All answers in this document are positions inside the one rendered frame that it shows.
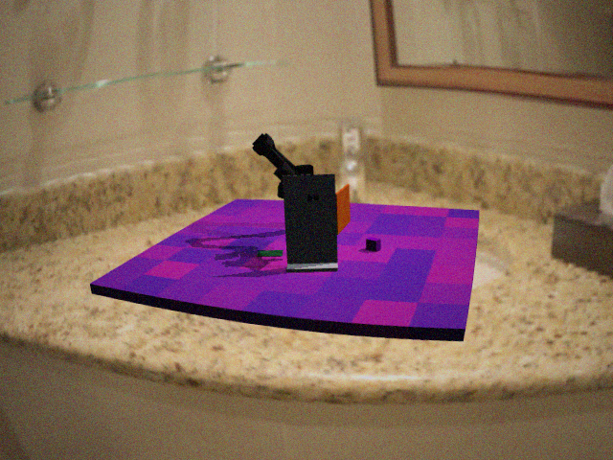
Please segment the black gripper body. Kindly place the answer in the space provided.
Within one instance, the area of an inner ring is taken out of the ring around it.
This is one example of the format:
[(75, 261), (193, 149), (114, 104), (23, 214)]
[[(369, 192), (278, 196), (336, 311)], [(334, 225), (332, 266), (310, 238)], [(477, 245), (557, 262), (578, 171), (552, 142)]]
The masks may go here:
[(312, 165), (297, 165), (295, 167), (295, 175), (311, 175), (314, 174), (313, 173), (313, 166)]

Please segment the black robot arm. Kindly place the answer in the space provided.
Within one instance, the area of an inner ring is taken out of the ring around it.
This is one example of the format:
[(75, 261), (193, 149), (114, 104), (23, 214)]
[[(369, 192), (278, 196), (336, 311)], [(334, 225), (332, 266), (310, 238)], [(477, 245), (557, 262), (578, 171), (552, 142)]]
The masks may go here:
[(267, 133), (256, 139), (253, 146), (252, 149), (258, 155), (266, 157), (277, 168), (274, 175), (281, 180), (278, 185), (278, 197), (284, 198), (283, 176), (295, 175), (295, 166), (276, 149), (273, 139)]

